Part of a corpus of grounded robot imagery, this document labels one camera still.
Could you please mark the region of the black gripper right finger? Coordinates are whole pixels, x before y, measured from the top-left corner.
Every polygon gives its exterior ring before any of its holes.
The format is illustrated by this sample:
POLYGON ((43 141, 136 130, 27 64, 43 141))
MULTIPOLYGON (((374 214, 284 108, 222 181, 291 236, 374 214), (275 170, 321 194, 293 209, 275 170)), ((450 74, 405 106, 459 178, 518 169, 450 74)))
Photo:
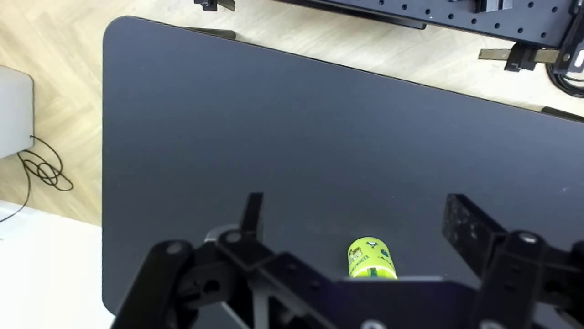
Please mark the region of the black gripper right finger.
POLYGON ((445 200, 441 234, 474 275, 483 275, 507 231, 463 194, 445 200))

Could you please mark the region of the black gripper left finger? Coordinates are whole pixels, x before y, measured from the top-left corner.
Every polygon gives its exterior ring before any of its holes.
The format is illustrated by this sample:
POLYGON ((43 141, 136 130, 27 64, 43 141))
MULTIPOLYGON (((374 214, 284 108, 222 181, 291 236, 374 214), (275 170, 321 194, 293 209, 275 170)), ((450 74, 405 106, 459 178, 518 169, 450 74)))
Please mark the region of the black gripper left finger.
POLYGON ((239 225, 239 233, 244 238, 257 240, 260 236, 260 209, 262 209, 262 194, 251 192, 246 200, 242 220, 239 225))

